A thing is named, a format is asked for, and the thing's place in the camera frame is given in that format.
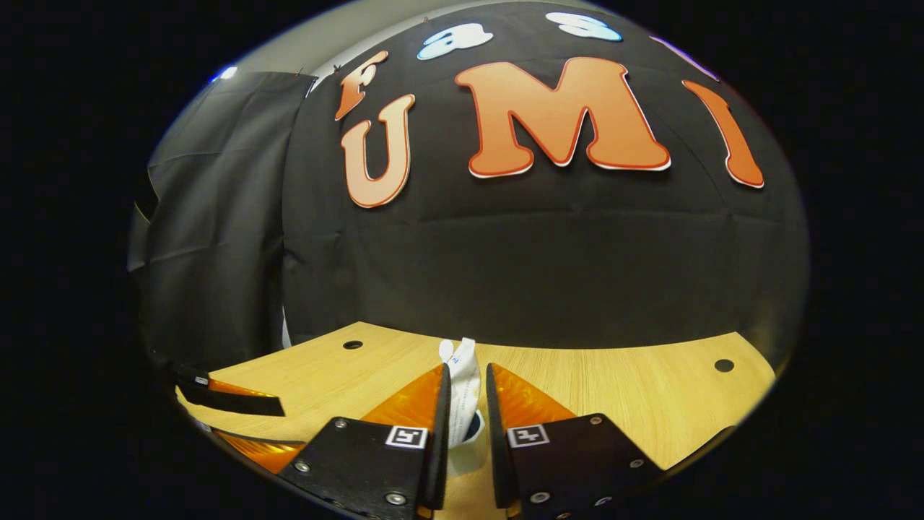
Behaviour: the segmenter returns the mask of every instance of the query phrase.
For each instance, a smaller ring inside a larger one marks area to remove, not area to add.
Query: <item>orange soft finger pad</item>
[[[529,384],[524,378],[492,364],[497,401],[501,408],[504,430],[510,427],[527,427],[577,417],[545,392]]]
[[[439,365],[382,401],[361,420],[380,425],[425,427],[433,432],[433,418],[442,381],[443,366]]]

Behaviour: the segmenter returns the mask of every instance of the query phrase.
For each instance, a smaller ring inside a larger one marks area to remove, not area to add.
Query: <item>black fabric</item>
[[[546,13],[606,22],[623,41],[580,38]],[[437,31],[478,22],[489,42],[429,61]],[[340,121],[343,75],[387,50],[365,99]],[[628,69],[656,139],[662,172],[595,167],[585,124],[574,160],[532,150],[527,173],[483,180],[470,91],[457,73],[509,61],[554,87],[564,63],[595,56]],[[681,80],[730,105],[763,171],[755,190],[730,179],[723,139]],[[364,209],[347,193],[342,135],[362,120],[370,175],[386,165],[379,111],[413,93],[410,174],[389,204]],[[478,6],[421,23],[342,66],[299,112],[283,181],[283,287],[293,338],[357,320],[445,338],[537,347],[630,347],[739,331],[774,367],[796,339],[808,285],[808,234],[793,172],[748,104],[619,17],[539,3]]]
[[[203,370],[282,348],[280,190],[315,78],[238,72],[208,85],[148,165],[158,204],[136,211],[128,269],[148,347]]]

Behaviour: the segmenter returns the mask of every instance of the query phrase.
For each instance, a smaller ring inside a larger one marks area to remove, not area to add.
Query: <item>black mount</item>
[[[443,508],[448,457],[449,369],[443,376],[432,434],[335,417],[279,477],[333,506],[382,520],[415,520],[418,506]]]

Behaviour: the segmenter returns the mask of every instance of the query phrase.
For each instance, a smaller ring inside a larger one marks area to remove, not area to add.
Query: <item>orange plastic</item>
[[[577,417],[545,392],[529,384],[524,378],[491,364],[494,386],[501,408],[504,430],[510,427],[527,427]]]
[[[425,427],[433,431],[433,418],[442,380],[443,366],[439,365],[395,392],[362,417],[362,420],[380,425]]]
[[[264,442],[261,440],[242,439],[222,431],[214,430],[218,437],[224,439],[235,450],[241,452],[251,461],[259,464],[270,473],[278,474],[292,459],[298,455],[306,444],[303,442]]]
[[[263,393],[261,391],[245,389],[241,387],[236,387],[234,385],[229,385],[221,381],[216,381],[214,379],[209,379],[209,390],[222,391],[224,393],[235,393],[237,395],[258,395],[260,397],[275,397],[268,393]]]

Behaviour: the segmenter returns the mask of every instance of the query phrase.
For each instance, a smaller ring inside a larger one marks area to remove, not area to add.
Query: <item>table surface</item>
[[[347,350],[347,341],[362,347]],[[461,338],[452,339],[455,344]],[[176,396],[203,423],[238,435],[309,441],[334,416],[360,418],[441,363],[441,338],[357,322],[283,351],[211,373],[279,396],[285,417],[215,410]],[[496,363],[576,415],[606,414],[649,458],[668,468],[725,427],[738,424],[774,380],[763,356],[738,333],[617,349],[539,349],[478,343],[479,408],[487,417],[485,368]],[[734,363],[720,372],[715,362]],[[480,470],[446,482],[440,520],[505,518],[493,504],[491,455]]]

